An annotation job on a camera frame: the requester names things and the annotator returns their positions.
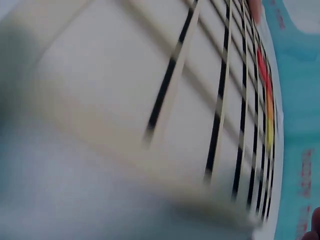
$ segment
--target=blue surface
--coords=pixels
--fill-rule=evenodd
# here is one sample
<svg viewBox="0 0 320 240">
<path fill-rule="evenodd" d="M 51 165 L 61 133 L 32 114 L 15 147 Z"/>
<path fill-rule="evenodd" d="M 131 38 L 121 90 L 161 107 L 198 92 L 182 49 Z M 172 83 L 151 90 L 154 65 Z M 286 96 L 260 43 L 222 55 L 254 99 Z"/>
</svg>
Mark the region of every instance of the blue surface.
<svg viewBox="0 0 320 240">
<path fill-rule="evenodd" d="M 300 2 L 301 12 L 305 8 L 308 14 L 313 14 L 312 9 L 319 13 L 319 0 Z M 299 3 L 292 0 L 289 4 Z M 282 192 L 275 239 L 300 239 L 305 224 L 310 229 L 313 209 L 320 206 L 320 34 L 300 31 L 283 0 L 265 0 L 263 5 L 277 58 L 284 113 Z M 281 17 L 284 28 L 279 24 Z M 314 152 L 306 157 L 310 149 Z M 310 178 L 306 164 L 312 166 Z M 301 191 L 309 183 L 310 194 L 303 196 Z"/>
</svg>

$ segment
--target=finger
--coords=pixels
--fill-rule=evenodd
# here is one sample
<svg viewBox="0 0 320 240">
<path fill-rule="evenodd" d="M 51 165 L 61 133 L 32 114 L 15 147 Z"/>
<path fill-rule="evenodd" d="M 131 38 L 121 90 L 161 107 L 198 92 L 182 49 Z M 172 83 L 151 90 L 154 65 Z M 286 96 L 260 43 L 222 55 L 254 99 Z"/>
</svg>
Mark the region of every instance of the finger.
<svg viewBox="0 0 320 240">
<path fill-rule="evenodd" d="M 301 240 L 319 240 L 319 236 L 315 231 L 308 231 Z"/>
<path fill-rule="evenodd" d="M 311 230 L 320 234 L 320 207 L 317 207 L 312 213 Z"/>
<path fill-rule="evenodd" d="M 262 3 L 261 0 L 248 0 L 249 8 L 256 24 L 260 22 Z"/>
</svg>

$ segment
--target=blurry object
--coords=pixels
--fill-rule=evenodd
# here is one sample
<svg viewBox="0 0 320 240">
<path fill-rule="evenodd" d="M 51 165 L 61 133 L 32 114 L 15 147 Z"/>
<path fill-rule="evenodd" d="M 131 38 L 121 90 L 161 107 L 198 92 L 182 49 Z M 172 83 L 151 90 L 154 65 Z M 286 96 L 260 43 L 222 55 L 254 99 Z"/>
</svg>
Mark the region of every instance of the blurry object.
<svg viewBox="0 0 320 240">
<path fill-rule="evenodd" d="M 13 22 L 27 107 L 206 217 L 268 220 L 276 100 L 245 0 L 29 0 Z"/>
</svg>

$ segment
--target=black stripe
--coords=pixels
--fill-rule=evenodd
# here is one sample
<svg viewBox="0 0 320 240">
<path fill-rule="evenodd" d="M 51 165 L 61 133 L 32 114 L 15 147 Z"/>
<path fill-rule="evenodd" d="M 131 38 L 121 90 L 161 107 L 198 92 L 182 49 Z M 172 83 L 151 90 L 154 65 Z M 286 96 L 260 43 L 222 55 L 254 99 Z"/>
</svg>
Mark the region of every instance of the black stripe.
<svg viewBox="0 0 320 240">
<path fill-rule="evenodd" d="M 251 33 L 252 36 L 254 35 L 254 28 L 251 26 Z M 255 41 L 252 42 L 253 44 L 253 62 L 254 62 L 254 81 L 258 85 L 258 70 L 257 70 L 257 63 L 256 63 L 256 43 Z M 255 115 L 257 116 L 257 120 L 259 121 L 258 118 L 258 108 L 259 108 L 259 101 L 258 101 L 258 91 L 254 92 L 254 110 L 255 110 Z M 250 182 L 249 182 L 249 191 L 248 191 L 248 197 L 246 201 L 247 208 L 251 208 L 252 204 L 252 198 L 253 198 L 253 193 L 254 193 L 254 186 L 255 186 L 255 167 L 256 167 L 256 158 L 257 158 L 257 148 L 258 148 L 258 126 L 254 124 L 254 133 L 253 133 L 253 154 L 255 155 L 255 159 L 253 159 L 252 163 L 252 168 L 251 168 L 251 174 L 250 174 Z"/>
<path fill-rule="evenodd" d="M 151 112 L 151 116 L 149 118 L 148 125 L 147 125 L 147 130 L 149 130 L 151 132 L 153 132 L 156 128 L 157 121 L 158 121 L 158 118 L 160 115 L 160 111 L 161 111 L 162 105 L 164 103 L 165 96 L 166 96 L 166 93 L 167 93 L 175 66 L 176 66 L 176 60 L 173 57 L 171 57 L 169 64 L 168 64 L 168 67 L 167 67 L 167 70 L 165 72 L 160 90 L 159 90 L 159 93 L 158 93 L 158 96 L 156 97 L 156 100 L 155 100 L 155 103 L 154 103 L 154 106 L 153 106 L 153 109 Z"/>
<path fill-rule="evenodd" d="M 261 154 L 261 175 L 262 179 L 260 179 L 259 182 L 259 189 L 258 189 L 258 199 L 256 202 L 256 211 L 258 212 L 260 209 L 260 202 L 261 202 L 261 196 L 262 196 L 262 187 L 263 187 L 263 175 L 264 175 L 264 169 L 265 169 L 265 154 L 266 154 L 266 147 L 264 144 L 262 144 L 262 154 Z"/>
<path fill-rule="evenodd" d="M 230 19 L 230 8 L 226 6 L 226 18 Z M 223 47 L 228 50 L 228 40 L 229 40 L 229 30 L 228 27 L 224 27 L 224 40 L 223 40 Z M 218 97 L 221 98 L 221 100 L 224 100 L 224 92 L 225 92 L 225 83 L 226 83 L 226 74 L 227 74 L 227 63 L 224 62 L 223 59 L 221 59 L 221 69 L 220 69 L 220 79 L 219 79 L 219 87 L 218 87 Z M 206 160 L 206 166 L 205 166 L 205 173 L 204 173 L 204 179 L 210 180 L 212 176 L 212 171 L 214 169 L 214 162 L 215 162 L 215 154 L 217 150 L 217 144 L 218 144 L 218 134 L 219 134 L 219 128 L 220 128 L 220 117 L 217 113 L 214 115 L 213 120 L 213 126 L 212 126 L 212 133 L 211 133 L 211 140 L 210 140 L 210 146 L 208 151 L 208 157 Z"/>
<path fill-rule="evenodd" d="M 184 40 L 186 38 L 186 34 L 187 34 L 188 28 L 190 26 L 190 22 L 191 22 L 191 19 L 192 19 L 193 15 L 194 15 L 194 10 L 189 8 L 188 15 L 186 16 L 186 20 L 184 22 L 182 31 L 181 31 L 180 36 L 179 36 L 179 42 L 181 44 L 184 42 Z"/>
<path fill-rule="evenodd" d="M 191 22 L 193 14 L 194 14 L 194 11 L 191 8 L 189 8 L 188 15 L 186 17 L 185 23 L 183 25 L 183 28 L 182 28 L 182 31 L 180 33 L 179 40 L 178 40 L 181 45 L 184 43 L 184 40 L 186 38 L 186 34 L 187 34 L 188 28 L 190 26 L 190 22 Z M 151 135 L 153 134 L 153 132 L 156 128 L 158 118 L 160 115 L 160 111 L 161 111 L 162 105 L 164 103 L 164 100 L 165 100 L 165 97 L 166 97 L 166 94 L 167 94 L 175 67 L 176 67 L 175 57 L 171 56 L 171 58 L 169 60 L 168 67 L 166 69 L 165 75 L 162 80 L 162 84 L 161 84 L 159 92 L 158 92 L 158 95 L 156 97 L 148 124 L 147 124 L 147 128 L 146 128 L 147 132 Z"/>
<path fill-rule="evenodd" d="M 270 164 L 271 164 L 271 161 L 270 161 L 270 156 L 268 154 L 268 164 L 266 166 L 266 179 L 269 180 L 269 175 L 270 175 Z"/>
<path fill-rule="evenodd" d="M 264 219 L 265 218 L 265 214 L 266 214 L 266 207 L 267 207 L 267 200 L 268 200 L 268 191 L 265 190 L 264 193 L 264 200 L 263 200 L 263 207 L 262 207 L 262 215 L 261 218 Z"/>
<path fill-rule="evenodd" d="M 245 30 L 245 21 L 242 19 L 242 29 Z M 247 45 L 246 45 L 246 39 L 242 36 L 242 50 L 246 54 L 247 53 Z M 242 89 L 245 89 L 247 87 L 247 66 L 246 63 L 242 63 Z M 242 97 L 241 101 L 241 118 L 240 118 L 240 133 L 243 136 L 245 135 L 245 125 L 246 125 L 246 101 Z M 243 147 L 238 146 L 238 152 L 236 156 L 236 165 L 235 165 L 235 171 L 234 171 L 234 180 L 233 180 L 233 187 L 232 187 L 232 197 L 235 199 L 238 195 L 239 190 L 239 183 L 240 183 L 240 174 L 241 174 L 241 167 L 242 167 L 242 160 L 243 160 Z"/>
<path fill-rule="evenodd" d="M 266 210 L 266 219 L 269 218 L 270 205 L 271 205 L 271 192 L 270 192 L 270 197 L 269 197 L 268 208 L 267 208 L 267 210 Z"/>
<path fill-rule="evenodd" d="M 236 156 L 236 166 L 235 166 L 234 180 L 233 180 L 233 187 L 232 187 L 232 198 L 233 199 L 235 199 L 238 195 L 240 173 L 241 173 L 241 164 L 242 164 L 242 154 L 243 154 L 243 150 L 239 146 L 238 153 Z"/>
<path fill-rule="evenodd" d="M 257 125 L 254 125 L 254 134 L 253 134 L 253 153 L 255 156 L 257 156 L 257 147 L 258 147 L 258 127 Z M 256 159 L 253 159 L 253 165 L 251 168 L 251 174 L 250 174 L 250 183 L 249 183 L 249 192 L 248 192 L 248 198 L 246 201 L 247 207 L 251 208 L 253 193 L 254 193 L 254 185 L 255 185 L 255 166 L 256 166 Z"/>
</svg>

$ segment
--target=light blue background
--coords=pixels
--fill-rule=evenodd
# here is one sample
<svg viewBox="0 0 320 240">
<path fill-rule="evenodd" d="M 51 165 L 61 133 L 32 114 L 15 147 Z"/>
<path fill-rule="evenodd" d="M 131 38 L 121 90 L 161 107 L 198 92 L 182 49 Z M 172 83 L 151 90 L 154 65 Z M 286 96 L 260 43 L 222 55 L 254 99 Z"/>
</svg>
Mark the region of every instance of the light blue background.
<svg viewBox="0 0 320 240">
<path fill-rule="evenodd" d="M 282 0 L 276 0 L 275 5 L 265 0 L 263 4 L 277 58 L 284 112 L 282 192 L 275 239 L 293 240 L 300 207 L 311 204 L 313 210 L 320 206 L 320 35 L 299 31 Z M 279 27 L 277 9 L 284 30 Z M 315 148 L 311 197 L 304 199 L 298 195 L 302 153 L 310 148 Z"/>
</svg>

